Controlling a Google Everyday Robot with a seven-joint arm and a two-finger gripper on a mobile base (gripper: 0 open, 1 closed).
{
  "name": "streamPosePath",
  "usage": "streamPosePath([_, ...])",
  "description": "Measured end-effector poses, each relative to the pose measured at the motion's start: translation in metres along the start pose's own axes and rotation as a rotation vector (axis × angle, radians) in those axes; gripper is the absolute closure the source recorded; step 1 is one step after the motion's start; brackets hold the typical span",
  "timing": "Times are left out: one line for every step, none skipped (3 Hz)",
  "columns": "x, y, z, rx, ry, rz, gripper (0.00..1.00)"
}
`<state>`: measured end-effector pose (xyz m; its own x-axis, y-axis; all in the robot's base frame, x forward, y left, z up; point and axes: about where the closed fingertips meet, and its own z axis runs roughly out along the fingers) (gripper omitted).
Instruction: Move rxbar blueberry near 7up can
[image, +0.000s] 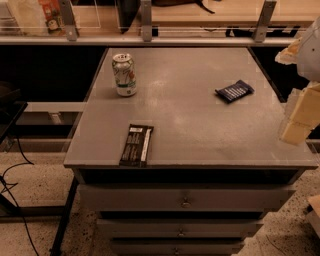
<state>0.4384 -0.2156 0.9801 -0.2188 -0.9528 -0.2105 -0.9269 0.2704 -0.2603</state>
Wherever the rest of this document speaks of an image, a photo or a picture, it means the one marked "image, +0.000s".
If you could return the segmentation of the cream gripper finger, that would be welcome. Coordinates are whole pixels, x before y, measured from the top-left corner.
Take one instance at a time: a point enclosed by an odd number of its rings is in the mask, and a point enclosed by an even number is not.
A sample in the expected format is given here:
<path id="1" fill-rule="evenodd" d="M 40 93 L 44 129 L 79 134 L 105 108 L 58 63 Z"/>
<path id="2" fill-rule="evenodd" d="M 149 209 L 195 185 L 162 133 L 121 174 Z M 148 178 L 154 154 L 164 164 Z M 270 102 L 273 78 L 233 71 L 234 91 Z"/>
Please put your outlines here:
<path id="1" fill-rule="evenodd" d="M 310 82 L 302 90 L 293 88 L 279 128 L 279 138 L 299 145 L 320 124 L 320 83 Z"/>
<path id="2" fill-rule="evenodd" d="M 302 38 L 296 39 L 288 47 L 281 50 L 275 57 L 275 61 L 284 65 L 291 65 L 297 63 L 297 55 L 299 52 Z"/>

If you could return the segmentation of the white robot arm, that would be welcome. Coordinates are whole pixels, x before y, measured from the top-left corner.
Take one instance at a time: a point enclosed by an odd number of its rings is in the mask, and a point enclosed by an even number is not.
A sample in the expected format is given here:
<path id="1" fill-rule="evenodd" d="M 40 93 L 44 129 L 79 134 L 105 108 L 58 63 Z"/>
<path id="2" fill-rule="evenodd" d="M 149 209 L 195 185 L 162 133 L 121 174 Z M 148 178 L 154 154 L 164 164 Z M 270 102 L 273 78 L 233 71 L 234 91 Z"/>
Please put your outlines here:
<path id="1" fill-rule="evenodd" d="M 275 61 L 296 64 L 298 75 L 309 81 L 304 89 L 293 89 L 289 94 L 279 128 L 282 141 L 298 145 L 320 124 L 320 17 L 302 37 L 279 52 Z"/>

